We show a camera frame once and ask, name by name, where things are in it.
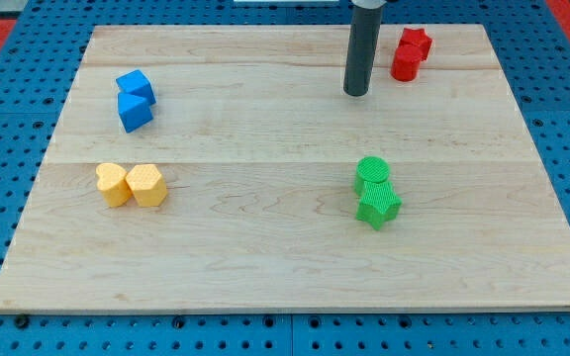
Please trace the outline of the silver rod mount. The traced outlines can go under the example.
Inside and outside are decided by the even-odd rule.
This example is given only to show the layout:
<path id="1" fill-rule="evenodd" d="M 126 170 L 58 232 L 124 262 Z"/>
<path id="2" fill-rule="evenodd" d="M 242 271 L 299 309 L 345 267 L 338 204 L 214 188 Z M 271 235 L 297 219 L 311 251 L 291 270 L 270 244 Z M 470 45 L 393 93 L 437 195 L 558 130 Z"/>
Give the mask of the silver rod mount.
<path id="1" fill-rule="evenodd" d="M 387 3 L 386 0 L 351 0 L 351 2 L 361 9 L 380 9 Z"/>

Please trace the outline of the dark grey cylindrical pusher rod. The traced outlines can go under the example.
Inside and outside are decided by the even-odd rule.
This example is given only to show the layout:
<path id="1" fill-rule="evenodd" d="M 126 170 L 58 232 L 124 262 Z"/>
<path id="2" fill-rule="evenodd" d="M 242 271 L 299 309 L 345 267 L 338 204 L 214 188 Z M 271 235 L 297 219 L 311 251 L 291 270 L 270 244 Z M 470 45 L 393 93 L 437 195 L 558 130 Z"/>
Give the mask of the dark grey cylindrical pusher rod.
<path id="1" fill-rule="evenodd" d="M 382 4 L 353 5 L 343 79 L 343 91 L 349 96 L 368 92 L 382 14 Z"/>

